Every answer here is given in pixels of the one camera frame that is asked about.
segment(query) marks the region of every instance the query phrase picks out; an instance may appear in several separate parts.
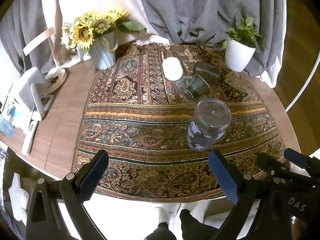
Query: black pants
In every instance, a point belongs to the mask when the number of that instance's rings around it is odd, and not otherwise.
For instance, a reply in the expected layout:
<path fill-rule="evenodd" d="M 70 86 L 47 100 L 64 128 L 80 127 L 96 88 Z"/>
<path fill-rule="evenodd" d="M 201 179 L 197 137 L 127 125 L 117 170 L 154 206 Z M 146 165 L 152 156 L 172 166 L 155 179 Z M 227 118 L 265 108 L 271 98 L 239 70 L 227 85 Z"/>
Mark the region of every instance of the black pants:
<path fill-rule="evenodd" d="M 210 240 L 218 231 L 217 228 L 205 225 L 191 216 L 189 210 L 183 209 L 180 213 L 181 231 L 183 240 Z M 158 228 L 145 239 L 147 240 L 177 240 L 169 230 L 167 223 L 161 223 Z"/>

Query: patterned tablecloth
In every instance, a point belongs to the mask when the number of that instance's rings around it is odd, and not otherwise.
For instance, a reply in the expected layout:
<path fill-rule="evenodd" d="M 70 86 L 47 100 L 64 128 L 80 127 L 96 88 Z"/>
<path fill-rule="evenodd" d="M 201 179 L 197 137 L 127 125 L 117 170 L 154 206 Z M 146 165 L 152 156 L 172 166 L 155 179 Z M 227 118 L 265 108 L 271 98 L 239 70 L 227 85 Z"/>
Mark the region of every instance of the patterned tablecloth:
<path fill-rule="evenodd" d="M 196 104 L 186 93 L 198 61 L 221 68 L 210 97 L 227 104 L 232 122 L 212 147 L 243 173 L 264 174 L 256 162 L 266 152 L 282 161 L 284 146 L 268 109 L 241 74 L 225 66 L 222 54 L 193 45 L 129 44 L 118 49 L 117 63 L 99 71 L 89 93 L 74 152 L 72 172 L 99 149 L 110 156 L 97 192 L 114 197 L 191 202 L 223 195 L 208 166 L 208 153 L 188 148 L 188 122 Z M 177 57 L 184 75 L 169 81 L 164 58 Z"/>

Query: dark green cup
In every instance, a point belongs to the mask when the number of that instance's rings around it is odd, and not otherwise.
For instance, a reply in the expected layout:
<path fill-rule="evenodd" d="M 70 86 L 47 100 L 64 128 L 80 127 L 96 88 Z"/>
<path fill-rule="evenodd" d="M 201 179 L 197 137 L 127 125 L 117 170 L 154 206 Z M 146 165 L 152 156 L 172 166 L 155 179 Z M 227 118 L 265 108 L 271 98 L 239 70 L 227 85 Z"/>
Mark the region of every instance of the dark green cup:
<path fill-rule="evenodd" d="M 187 88 L 187 93 L 192 98 L 210 94 L 210 88 L 207 82 L 198 74 L 194 74 Z"/>

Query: white cable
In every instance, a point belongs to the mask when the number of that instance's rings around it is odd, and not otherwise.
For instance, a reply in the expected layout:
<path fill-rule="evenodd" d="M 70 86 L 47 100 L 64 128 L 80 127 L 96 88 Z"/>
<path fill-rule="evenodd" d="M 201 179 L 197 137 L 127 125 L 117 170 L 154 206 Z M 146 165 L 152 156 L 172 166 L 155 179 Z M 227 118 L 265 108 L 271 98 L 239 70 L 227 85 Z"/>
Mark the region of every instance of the white cable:
<path fill-rule="evenodd" d="M 313 74 L 316 72 L 316 69 L 319 65 L 319 62 L 320 62 L 320 51 L 319 51 L 319 54 L 318 54 L 318 58 L 316 60 L 316 63 L 315 65 L 313 66 L 313 69 L 311 70 L 311 73 L 310 75 L 308 76 L 305 84 L 303 85 L 303 87 L 300 89 L 299 93 L 296 95 L 296 97 L 292 100 L 292 102 L 288 105 L 288 107 L 285 109 L 286 112 L 289 111 L 289 109 L 294 105 L 294 103 L 298 100 L 298 98 L 301 96 L 301 94 L 304 92 L 304 90 L 306 89 L 307 85 L 309 84 Z"/>

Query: bolt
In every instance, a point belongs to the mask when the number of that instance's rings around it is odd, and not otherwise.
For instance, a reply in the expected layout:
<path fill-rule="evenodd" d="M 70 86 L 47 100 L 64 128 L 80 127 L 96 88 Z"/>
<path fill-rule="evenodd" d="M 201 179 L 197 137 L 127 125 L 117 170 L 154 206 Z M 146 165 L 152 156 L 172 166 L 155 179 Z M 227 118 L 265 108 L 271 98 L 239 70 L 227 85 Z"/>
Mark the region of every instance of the bolt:
<path fill-rule="evenodd" d="M 245 179 L 247 179 L 247 180 L 249 180 L 249 179 L 252 178 L 252 176 L 251 176 L 249 173 L 243 174 L 243 177 L 244 177 Z"/>
<path fill-rule="evenodd" d="M 278 178 L 278 177 L 274 177 L 273 178 L 273 181 L 276 183 L 276 184 L 279 184 L 281 182 L 281 180 Z"/>
<path fill-rule="evenodd" d="M 42 183 L 44 183 L 44 178 L 38 179 L 38 184 L 42 184 Z"/>
<path fill-rule="evenodd" d="M 73 179 L 74 177 L 75 177 L 75 175 L 74 175 L 73 173 L 69 173 L 69 174 L 66 175 L 66 178 L 67 178 L 68 180 L 71 180 L 71 179 Z"/>

